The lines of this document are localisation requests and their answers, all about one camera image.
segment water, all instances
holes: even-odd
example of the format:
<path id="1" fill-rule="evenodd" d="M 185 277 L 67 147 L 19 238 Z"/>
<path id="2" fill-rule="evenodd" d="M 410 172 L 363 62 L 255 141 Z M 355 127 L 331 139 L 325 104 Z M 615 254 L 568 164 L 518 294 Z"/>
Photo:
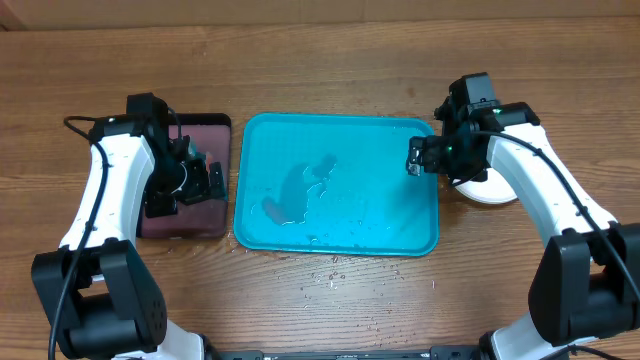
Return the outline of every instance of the water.
<path id="1" fill-rule="evenodd" d="M 282 183 L 278 201 L 270 196 L 262 200 L 265 214 L 274 223 L 281 226 L 304 224 L 309 208 L 309 191 L 319 186 L 318 198 L 327 192 L 329 175 L 335 168 L 336 162 L 337 159 L 334 155 L 326 155 L 320 164 L 311 168 L 311 174 L 314 177 L 312 182 L 305 182 L 305 173 L 309 170 L 308 164 L 294 166 Z"/>

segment wire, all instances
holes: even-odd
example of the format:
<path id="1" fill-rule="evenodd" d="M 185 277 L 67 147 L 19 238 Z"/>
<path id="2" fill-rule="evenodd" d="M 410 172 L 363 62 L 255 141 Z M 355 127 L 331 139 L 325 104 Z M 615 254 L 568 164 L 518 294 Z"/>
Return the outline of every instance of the wire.
<path id="1" fill-rule="evenodd" d="M 176 114 L 176 112 L 173 111 L 173 109 L 168 106 L 167 106 L 167 109 L 169 109 L 169 112 L 171 113 L 173 118 L 176 120 L 176 125 L 178 125 L 178 140 L 182 140 L 182 124 L 180 124 L 180 120 L 178 119 L 178 114 Z"/>
<path id="2" fill-rule="evenodd" d="M 514 142 L 514 143 L 516 143 L 516 144 L 518 144 L 518 145 L 520 145 L 520 146 L 522 146 L 524 148 L 527 148 L 527 149 L 531 150 L 535 155 L 539 156 L 549 166 L 549 168 L 551 168 L 551 171 L 553 171 L 553 173 L 556 175 L 558 180 L 560 180 L 560 183 L 562 184 L 562 186 L 566 190 L 567 194 L 569 195 L 569 197 L 571 198 L 573 203 L 578 208 L 578 211 L 580 212 L 580 215 L 582 215 L 584 217 L 584 219 L 587 221 L 589 226 L 591 226 L 591 228 L 593 228 L 593 230 L 599 235 L 600 239 L 602 240 L 602 242 L 604 243 L 605 247 L 607 248 L 607 251 L 609 252 L 611 257 L 613 257 L 613 260 L 616 263 L 616 265 L 618 266 L 620 272 L 622 272 L 622 275 L 624 276 L 625 280 L 629 283 L 629 286 L 631 287 L 631 290 L 632 290 L 633 294 L 635 295 L 636 299 L 638 301 L 640 301 L 640 291 L 638 291 L 638 286 L 636 285 L 635 281 L 633 280 L 633 277 L 631 276 L 631 273 L 629 273 L 629 269 L 627 269 L 626 265 L 624 264 L 624 261 L 622 261 L 622 258 L 620 258 L 620 255 L 618 254 L 616 249 L 613 247 L 613 245 L 611 244 L 611 242 L 607 238 L 607 234 L 605 234 L 605 232 L 602 231 L 602 229 L 600 229 L 600 227 L 595 222 L 595 220 L 593 220 L 593 218 L 591 217 L 591 214 L 589 214 L 589 211 L 588 211 L 587 207 L 582 205 L 582 202 L 580 201 L 580 198 L 573 191 L 573 189 L 571 188 L 571 185 L 569 184 L 567 179 L 564 177 L 564 175 L 562 174 L 562 172 L 560 171 L 558 166 L 556 166 L 556 164 L 551 159 L 549 159 L 549 157 L 544 153 L 544 151 L 542 151 L 542 149 L 536 148 L 535 146 L 533 146 L 533 145 L 529 144 L 528 142 L 526 142 L 526 141 L 524 141 L 522 139 L 519 139 L 519 138 L 517 138 L 515 136 L 511 136 L 511 135 L 508 135 L 508 134 L 499 133 L 499 132 L 495 132 L 495 131 L 475 131 L 475 132 L 472 132 L 471 135 L 472 136 L 482 135 L 482 136 L 488 136 L 488 137 L 497 136 L 497 137 L 500 137 L 500 138 L 503 138 L 503 139 L 507 139 L 507 140 L 509 140 L 511 142 Z"/>
<path id="3" fill-rule="evenodd" d="M 596 356 L 600 356 L 603 359 L 608 359 L 608 360 L 624 360 L 622 358 L 619 358 L 617 356 L 613 356 L 610 354 L 607 354 L 606 352 L 600 351 L 600 350 L 596 350 L 590 347 L 586 347 L 586 346 L 580 346 L 580 345 L 567 345 L 566 347 L 554 352 L 551 355 L 545 356 L 544 358 L 542 358 L 541 360 L 554 360 L 559 358 L 560 356 L 571 352 L 572 355 L 578 355 L 577 352 L 578 351 L 582 351 L 582 352 L 586 352 L 589 354 L 593 354 Z"/>
<path id="4" fill-rule="evenodd" d="M 82 250 L 84 250 L 85 246 L 87 245 L 89 236 L 93 231 L 93 224 L 95 223 L 96 217 L 98 215 L 98 209 L 100 208 L 100 202 L 102 201 L 102 197 L 104 195 L 104 190 L 107 185 L 107 176 L 109 174 L 109 160 L 107 159 L 107 154 L 104 152 L 102 146 L 99 143 L 92 141 L 87 133 L 71 125 L 72 120 L 95 121 L 95 119 L 84 116 L 69 116 L 66 117 L 63 122 L 66 127 L 71 129 L 76 134 L 87 139 L 89 143 L 91 143 L 91 145 L 95 146 L 96 149 L 98 149 L 98 152 L 100 152 L 100 156 L 102 157 L 102 178 L 100 179 L 100 186 L 98 187 L 98 193 L 96 194 L 96 200 L 93 203 L 93 208 L 91 208 L 89 219 L 85 224 L 84 233 L 82 234 L 82 238 L 80 239 L 78 248 L 73 253 L 71 264 L 69 265 L 69 269 L 67 270 L 67 274 L 65 275 L 64 282 L 62 284 L 60 300 L 58 300 L 58 306 L 56 307 L 53 322 L 51 323 L 51 333 L 49 334 L 49 360 L 55 360 L 56 358 L 56 335 L 58 333 L 58 328 L 60 327 L 60 318 L 62 317 L 64 302 L 67 298 L 67 295 L 69 294 L 69 287 L 71 286 L 71 283 L 75 282 L 76 270 Z"/>

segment white round object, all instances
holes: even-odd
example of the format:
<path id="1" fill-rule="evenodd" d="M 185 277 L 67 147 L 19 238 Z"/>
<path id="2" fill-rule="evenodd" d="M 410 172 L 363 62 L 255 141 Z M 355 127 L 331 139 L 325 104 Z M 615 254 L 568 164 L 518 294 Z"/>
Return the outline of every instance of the white round object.
<path id="1" fill-rule="evenodd" d="M 467 181 L 456 189 L 469 199 L 484 204 L 504 204 L 517 199 L 507 180 L 492 168 L 487 169 L 487 181 Z"/>

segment wood grain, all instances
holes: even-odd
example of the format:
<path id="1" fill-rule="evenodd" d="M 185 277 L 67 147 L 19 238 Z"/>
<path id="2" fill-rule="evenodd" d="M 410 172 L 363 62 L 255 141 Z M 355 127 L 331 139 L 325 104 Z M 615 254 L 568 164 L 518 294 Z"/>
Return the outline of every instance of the wood grain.
<path id="1" fill-rule="evenodd" d="M 0 34 L 0 357 L 45 356 L 30 265 L 68 229 L 89 164 L 63 116 L 120 113 L 144 91 L 180 112 L 229 114 L 231 224 L 253 115 L 416 116 L 439 129 L 429 114 L 449 83 L 488 71 L 498 96 L 527 101 L 583 187 L 629 223 L 640 214 L 638 34 L 638 18 Z M 475 343 L 527 311 L 543 249 L 518 203 L 479 206 L 442 186 L 440 218 L 438 247 L 417 259 L 253 252 L 230 231 L 143 239 L 138 250 L 170 317 L 222 350 Z M 595 346 L 634 358 L 639 336 Z"/>

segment plastic tray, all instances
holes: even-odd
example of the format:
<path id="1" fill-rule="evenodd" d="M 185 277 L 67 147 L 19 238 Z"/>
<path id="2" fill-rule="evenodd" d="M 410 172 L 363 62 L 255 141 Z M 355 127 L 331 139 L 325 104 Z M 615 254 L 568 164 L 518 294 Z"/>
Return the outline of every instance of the plastic tray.
<path id="1" fill-rule="evenodd" d="M 245 128 L 234 233 L 251 249 L 421 256 L 439 237 L 437 179 L 409 176 L 419 119 L 264 113 Z"/>

